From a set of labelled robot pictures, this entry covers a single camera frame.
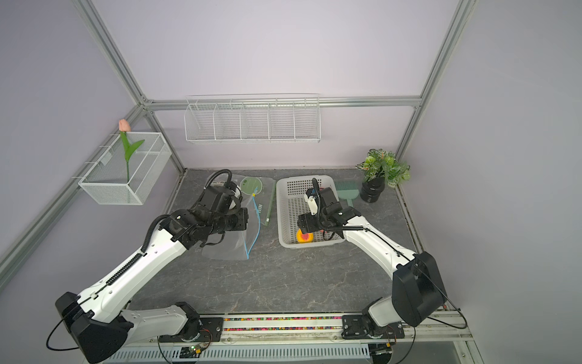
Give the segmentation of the yellow-red peach front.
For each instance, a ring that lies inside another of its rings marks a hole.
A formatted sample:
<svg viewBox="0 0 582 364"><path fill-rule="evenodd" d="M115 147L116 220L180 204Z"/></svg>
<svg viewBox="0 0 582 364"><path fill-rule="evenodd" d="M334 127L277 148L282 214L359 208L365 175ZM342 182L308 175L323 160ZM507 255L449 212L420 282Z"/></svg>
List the yellow-red peach front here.
<svg viewBox="0 0 582 364"><path fill-rule="evenodd" d="M308 244L314 241L314 234L313 233L303 233L301 230L298 230L296 233L296 240L299 244Z"/></svg>

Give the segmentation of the clear blue-zipper bag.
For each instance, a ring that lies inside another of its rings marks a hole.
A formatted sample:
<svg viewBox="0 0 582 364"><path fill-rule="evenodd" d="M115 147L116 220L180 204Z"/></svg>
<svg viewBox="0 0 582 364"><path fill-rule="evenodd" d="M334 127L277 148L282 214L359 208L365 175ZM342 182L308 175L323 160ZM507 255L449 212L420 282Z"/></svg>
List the clear blue-zipper bag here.
<svg viewBox="0 0 582 364"><path fill-rule="evenodd" d="M227 232L223 241L217 245L207 244L202 249L202 255L214 260L247 260L259 238L261 231L261 205L256 202L256 195L248 196L243 204L248 209L249 221L245 231Z"/></svg>

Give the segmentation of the green printed zip-top bag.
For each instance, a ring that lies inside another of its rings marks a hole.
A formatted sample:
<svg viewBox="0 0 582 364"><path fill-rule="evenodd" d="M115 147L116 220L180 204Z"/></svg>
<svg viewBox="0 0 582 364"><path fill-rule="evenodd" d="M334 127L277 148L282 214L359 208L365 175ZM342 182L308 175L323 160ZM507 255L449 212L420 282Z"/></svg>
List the green printed zip-top bag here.
<svg viewBox="0 0 582 364"><path fill-rule="evenodd" d="M242 194L242 202L253 207L253 200L263 226L271 222L271 211L274 205L276 182L269 177L251 177L242 174L232 174L231 181L235 183Z"/></svg>

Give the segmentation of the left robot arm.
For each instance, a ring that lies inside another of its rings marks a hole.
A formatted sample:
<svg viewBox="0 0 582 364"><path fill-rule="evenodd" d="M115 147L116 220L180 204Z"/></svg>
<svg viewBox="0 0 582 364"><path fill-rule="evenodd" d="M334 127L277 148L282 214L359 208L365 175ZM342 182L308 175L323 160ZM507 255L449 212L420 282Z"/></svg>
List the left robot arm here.
<svg viewBox="0 0 582 364"><path fill-rule="evenodd" d="M210 236L245 231L249 213L231 180L206 184L190 209L160 215L150 224L141 247L116 269L79 294L67 292L55 302L62 324L89 363L100 363L136 341L171 336L195 341L200 315L178 302L162 309L130 310L127 304L155 275Z"/></svg>

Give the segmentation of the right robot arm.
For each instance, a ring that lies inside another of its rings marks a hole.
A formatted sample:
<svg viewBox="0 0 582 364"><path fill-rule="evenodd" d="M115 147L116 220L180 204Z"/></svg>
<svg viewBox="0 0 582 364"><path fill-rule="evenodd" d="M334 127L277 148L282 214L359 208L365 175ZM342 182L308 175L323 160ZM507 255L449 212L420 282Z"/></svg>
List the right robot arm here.
<svg viewBox="0 0 582 364"><path fill-rule="evenodd" d="M397 244L358 210L342 206L330 188L311 187L304 200L309 212L297 219L302 233L335 233L370 256L389 275L391 294L365 309L365 315L377 327L394 322L417 327L446 303L440 270L430 253L415 253Z"/></svg>

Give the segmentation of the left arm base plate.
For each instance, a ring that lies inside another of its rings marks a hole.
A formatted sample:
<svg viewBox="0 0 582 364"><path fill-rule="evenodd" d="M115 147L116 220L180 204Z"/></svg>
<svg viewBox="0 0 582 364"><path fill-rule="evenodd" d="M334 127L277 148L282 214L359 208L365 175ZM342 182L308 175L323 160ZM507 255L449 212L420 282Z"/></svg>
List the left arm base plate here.
<svg viewBox="0 0 582 364"><path fill-rule="evenodd" d="M176 335L162 335L161 343L218 342L223 332L224 319L219 316L189 320Z"/></svg>

